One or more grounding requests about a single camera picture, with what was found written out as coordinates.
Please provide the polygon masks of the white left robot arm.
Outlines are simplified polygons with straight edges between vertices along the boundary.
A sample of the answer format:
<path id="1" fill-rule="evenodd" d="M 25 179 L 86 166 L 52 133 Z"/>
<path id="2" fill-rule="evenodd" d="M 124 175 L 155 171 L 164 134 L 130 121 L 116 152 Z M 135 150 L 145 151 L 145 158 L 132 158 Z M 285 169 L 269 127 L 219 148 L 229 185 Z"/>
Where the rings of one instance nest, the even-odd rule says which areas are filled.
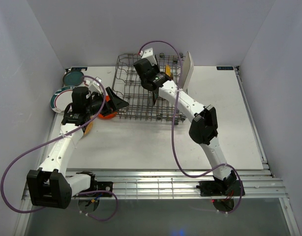
<path id="1" fill-rule="evenodd" d="M 80 192 L 93 196 L 98 191 L 95 175 L 79 172 L 66 177 L 66 169 L 72 153 L 84 136 L 91 118 L 108 116 L 128 107 L 129 103 L 119 98 L 111 88 L 106 88 L 109 100 L 104 94 L 91 92 L 87 87 L 76 87 L 72 101 L 63 113 L 59 140 L 55 141 L 50 153 L 37 170 L 27 174 L 30 199 L 34 206 L 65 209 L 71 198 Z"/>

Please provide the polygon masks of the green square glazed plate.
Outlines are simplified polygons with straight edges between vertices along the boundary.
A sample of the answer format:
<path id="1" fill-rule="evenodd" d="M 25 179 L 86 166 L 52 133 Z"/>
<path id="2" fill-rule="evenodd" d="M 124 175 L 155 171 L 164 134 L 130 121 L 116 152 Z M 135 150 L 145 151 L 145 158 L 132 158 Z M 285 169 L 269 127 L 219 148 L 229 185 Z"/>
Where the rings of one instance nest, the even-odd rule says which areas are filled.
<path id="1" fill-rule="evenodd" d="M 156 89 L 152 92 L 152 105 L 154 106 L 156 104 L 156 101 L 158 99 L 158 96 L 159 96 L 159 90 Z"/>

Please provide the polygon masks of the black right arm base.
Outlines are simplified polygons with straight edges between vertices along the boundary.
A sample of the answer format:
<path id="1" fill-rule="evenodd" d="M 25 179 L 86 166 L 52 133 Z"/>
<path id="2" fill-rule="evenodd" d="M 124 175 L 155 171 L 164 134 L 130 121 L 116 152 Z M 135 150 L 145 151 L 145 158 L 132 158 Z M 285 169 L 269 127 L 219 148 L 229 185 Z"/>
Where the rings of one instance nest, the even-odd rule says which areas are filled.
<path id="1" fill-rule="evenodd" d="M 240 196 L 241 195 L 241 185 L 238 180 L 235 180 L 230 186 L 223 186 L 217 181 L 204 180 L 198 182 L 196 188 L 200 190 L 200 196 Z"/>

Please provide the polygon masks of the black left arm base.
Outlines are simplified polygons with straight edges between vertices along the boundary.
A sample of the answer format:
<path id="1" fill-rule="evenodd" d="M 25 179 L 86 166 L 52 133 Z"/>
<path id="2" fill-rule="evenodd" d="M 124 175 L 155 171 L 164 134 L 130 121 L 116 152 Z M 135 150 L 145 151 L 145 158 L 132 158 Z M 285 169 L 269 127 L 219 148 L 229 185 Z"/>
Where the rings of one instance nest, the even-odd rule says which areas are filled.
<path id="1" fill-rule="evenodd" d="M 96 191 L 108 191 L 112 192 L 113 191 L 113 185 L 114 183 L 112 181 L 94 181 L 94 190 Z M 110 193 L 105 193 L 105 192 L 99 192 L 99 193 L 94 193 L 93 196 L 95 198 L 100 198 L 100 197 L 111 197 L 112 194 Z"/>

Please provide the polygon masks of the white rectangular plate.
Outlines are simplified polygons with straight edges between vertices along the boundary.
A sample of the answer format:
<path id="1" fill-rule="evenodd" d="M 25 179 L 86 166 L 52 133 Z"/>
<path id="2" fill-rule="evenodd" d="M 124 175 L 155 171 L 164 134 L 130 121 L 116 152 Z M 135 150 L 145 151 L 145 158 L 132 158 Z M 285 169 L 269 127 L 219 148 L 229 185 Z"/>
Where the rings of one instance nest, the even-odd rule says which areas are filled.
<path id="1" fill-rule="evenodd" d="M 178 82 L 179 88 L 181 88 L 184 91 L 186 91 L 188 88 L 193 70 L 194 70 L 193 58 L 191 56 L 191 53 L 187 51 L 182 65 L 182 72 Z"/>

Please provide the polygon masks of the yellow polka dot plate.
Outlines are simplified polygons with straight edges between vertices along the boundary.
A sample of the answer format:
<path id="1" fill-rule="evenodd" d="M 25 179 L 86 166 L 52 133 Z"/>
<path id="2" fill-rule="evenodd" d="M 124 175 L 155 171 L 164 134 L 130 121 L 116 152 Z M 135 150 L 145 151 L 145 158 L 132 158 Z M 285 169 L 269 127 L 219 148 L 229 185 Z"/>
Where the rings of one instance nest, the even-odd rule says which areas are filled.
<path id="1" fill-rule="evenodd" d="M 165 70 L 164 70 L 165 74 L 169 77 L 170 80 L 173 80 L 173 73 L 171 70 L 171 67 L 167 64 L 165 65 Z"/>

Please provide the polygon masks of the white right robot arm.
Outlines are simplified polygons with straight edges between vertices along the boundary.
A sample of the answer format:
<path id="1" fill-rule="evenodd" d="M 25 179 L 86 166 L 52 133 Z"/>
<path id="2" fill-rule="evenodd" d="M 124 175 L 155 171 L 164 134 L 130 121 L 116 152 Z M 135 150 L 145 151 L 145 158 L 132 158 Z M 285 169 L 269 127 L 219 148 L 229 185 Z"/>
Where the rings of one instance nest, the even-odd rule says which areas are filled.
<path id="1" fill-rule="evenodd" d="M 204 151 L 212 168 L 214 181 L 201 183 L 202 196 L 243 194 L 242 186 L 235 171 L 226 163 L 218 140 L 216 109 L 192 99 L 158 65 L 152 65 L 148 59 L 140 59 L 133 64 L 141 85 L 148 91 L 166 99 L 181 111 L 190 121 L 189 135 Z"/>

